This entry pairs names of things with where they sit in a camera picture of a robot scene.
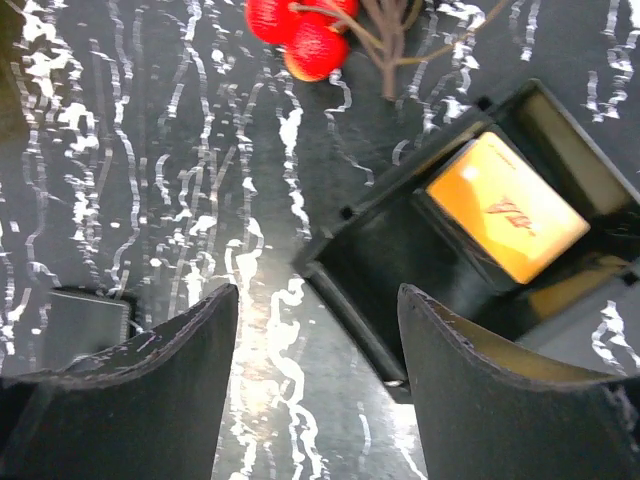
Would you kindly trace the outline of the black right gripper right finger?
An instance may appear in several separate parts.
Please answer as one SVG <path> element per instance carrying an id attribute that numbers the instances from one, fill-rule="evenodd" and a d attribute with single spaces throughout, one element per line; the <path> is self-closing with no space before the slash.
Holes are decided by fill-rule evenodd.
<path id="1" fill-rule="evenodd" d="M 404 284 L 397 315 L 432 479 L 635 479 L 639 380 L 534 353 Z"/>

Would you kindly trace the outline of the black leather card holder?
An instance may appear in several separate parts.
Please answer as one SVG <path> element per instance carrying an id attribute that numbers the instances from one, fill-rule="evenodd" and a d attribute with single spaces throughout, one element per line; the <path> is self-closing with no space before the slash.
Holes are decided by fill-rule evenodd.
<path id="1" fill-rule="evenodd" d="M 118 345 L 135 330 L 136 302 L 131 297 L 100 296 L 94 291 L 56 288 L 44 329 L 38 367 L 58 370 Z"/>

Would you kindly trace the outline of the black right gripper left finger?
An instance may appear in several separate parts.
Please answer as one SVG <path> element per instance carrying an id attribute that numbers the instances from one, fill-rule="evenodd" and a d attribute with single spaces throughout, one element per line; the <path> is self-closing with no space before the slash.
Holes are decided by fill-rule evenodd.
<path id="1" fill-rule="evenodd" d="M 230 378 L 239 292 L 74 362 L 1 381 L 5 479 L 208 479 Z"/>

